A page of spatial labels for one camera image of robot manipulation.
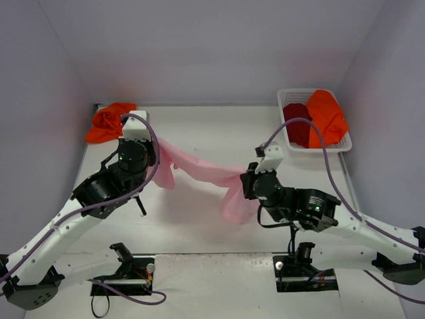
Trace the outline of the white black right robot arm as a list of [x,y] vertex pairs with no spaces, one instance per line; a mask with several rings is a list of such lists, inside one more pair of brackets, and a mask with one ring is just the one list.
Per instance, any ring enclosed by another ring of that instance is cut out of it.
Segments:
[[424,228],[403,229],[354,211],[342,198],[317,189],[284,187],[276,170],[258,172],[250,163],[240,175],[245,199],[257,200],[273,223],[269,229],[312,231],[348,239],[347,247],[320,249],[298,245],[290,262],[302,274],[321,268],[379,271],[391,282],[416,285],[424,280]]

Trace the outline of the pink t shirt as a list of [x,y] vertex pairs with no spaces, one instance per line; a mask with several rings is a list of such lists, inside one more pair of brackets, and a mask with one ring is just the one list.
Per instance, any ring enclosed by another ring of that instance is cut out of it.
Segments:
[[156,186],[163,189],[174,189],[173,170],[180,169],[196,181],[211,183],[227,189],[220,204],[220,214],[223,218],[240,225],[251,221],[256,214],[257,206],[253,200],[244,198],[240,175],[245,172],[245,169],[238,166],[215,165],[176,148],[162,138],[159,138],[158,142],[160,160],[153,177]]

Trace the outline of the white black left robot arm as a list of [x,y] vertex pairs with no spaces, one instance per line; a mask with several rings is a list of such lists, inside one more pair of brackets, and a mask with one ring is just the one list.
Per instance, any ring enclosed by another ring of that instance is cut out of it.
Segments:
[[73,192],[62,210],[26,245],[1,255],[2,295],[23,309],[34,310],[60,290],[86,280],[123,280],[135,268],[135,257],[123,243],[105,251],[68,255],[67,250],[90,229],[107,219],[130,199],[137,198],[159,165],[159,142],[119,139],[118,160],[106,160]]

